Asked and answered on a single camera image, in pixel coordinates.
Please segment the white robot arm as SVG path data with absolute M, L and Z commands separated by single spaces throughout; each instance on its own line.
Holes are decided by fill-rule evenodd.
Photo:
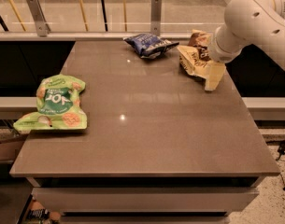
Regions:
M 285 0 L 231 0 L 210 38 L 209 57 L 229 63 L 255 45 L 285 71 Z

